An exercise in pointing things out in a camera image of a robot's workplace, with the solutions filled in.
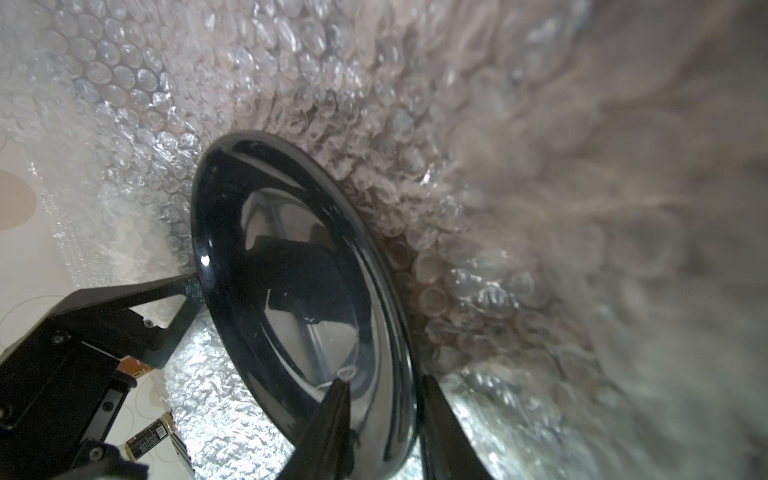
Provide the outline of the dark grey dinner plate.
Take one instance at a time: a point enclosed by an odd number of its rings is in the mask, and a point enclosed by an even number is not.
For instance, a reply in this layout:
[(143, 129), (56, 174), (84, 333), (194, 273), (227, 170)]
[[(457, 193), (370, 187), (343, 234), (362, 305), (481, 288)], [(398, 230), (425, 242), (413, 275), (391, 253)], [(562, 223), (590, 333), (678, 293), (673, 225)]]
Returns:
[(385, 256), (336, 182), (275, 135), (225, 135), (198, 165), (198, 278), (245, 386), (292, 443), (337, 378), (354, 479), (388, 479), (416, 441), (416, 369)]

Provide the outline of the amber glass jar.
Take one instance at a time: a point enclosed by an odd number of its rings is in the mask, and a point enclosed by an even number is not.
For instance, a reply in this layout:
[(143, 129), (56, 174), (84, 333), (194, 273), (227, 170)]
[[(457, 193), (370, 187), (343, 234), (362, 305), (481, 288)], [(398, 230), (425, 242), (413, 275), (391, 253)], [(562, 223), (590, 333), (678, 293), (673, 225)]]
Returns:
[(137, 385), (129, 391), (118, 414), (122, 449), (131, 460), (139, 460), (174, 433), (173, 417), (167, 402), (160, 396), (153, 369), (132, 357), (121, 361), (118, 372)]

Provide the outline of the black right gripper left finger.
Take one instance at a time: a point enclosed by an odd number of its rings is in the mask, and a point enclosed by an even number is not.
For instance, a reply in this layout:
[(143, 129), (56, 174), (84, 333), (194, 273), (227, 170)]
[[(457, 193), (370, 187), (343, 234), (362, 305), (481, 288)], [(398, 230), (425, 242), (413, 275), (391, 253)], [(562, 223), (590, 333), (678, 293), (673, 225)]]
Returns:
[(350, 387), (337, 378), (278, 479), (345, 479), (350, 420)]

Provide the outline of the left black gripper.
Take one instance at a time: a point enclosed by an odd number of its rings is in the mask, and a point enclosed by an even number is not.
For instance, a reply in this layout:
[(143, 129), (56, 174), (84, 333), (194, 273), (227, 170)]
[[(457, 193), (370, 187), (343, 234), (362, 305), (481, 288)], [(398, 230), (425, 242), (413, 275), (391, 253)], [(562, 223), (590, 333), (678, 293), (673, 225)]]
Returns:
[[(134, 310), (175, 296), (184, 301), (165, 327)], [(164, 368), (204, 306), (195, 273), (81, 289), (56, 304), (1, 358), (2, 478), (147, 478), (106, 441), (136, 386), (118, 367), (132, 357)]]

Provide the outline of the bubble wrap sheet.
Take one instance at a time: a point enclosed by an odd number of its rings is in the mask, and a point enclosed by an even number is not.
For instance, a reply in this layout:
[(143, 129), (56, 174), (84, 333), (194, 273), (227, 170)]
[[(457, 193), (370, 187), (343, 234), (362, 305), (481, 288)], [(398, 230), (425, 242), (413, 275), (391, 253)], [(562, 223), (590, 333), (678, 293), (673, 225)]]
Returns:
[(79, 285), (193, 267), (219, 136), (381, 242), (499, 479), (767, 475), (763, 1), (5, 1), (1, 131)]

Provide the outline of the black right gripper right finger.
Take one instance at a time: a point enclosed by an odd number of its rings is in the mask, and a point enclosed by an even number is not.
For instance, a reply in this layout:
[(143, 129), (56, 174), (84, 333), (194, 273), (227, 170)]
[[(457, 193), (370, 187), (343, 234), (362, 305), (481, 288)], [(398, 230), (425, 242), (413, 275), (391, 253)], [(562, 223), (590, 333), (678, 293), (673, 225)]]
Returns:
[(422, 375), (420, 441), (425, 479), (484, 479), (492, 476), (472, 448), (437, 380)]

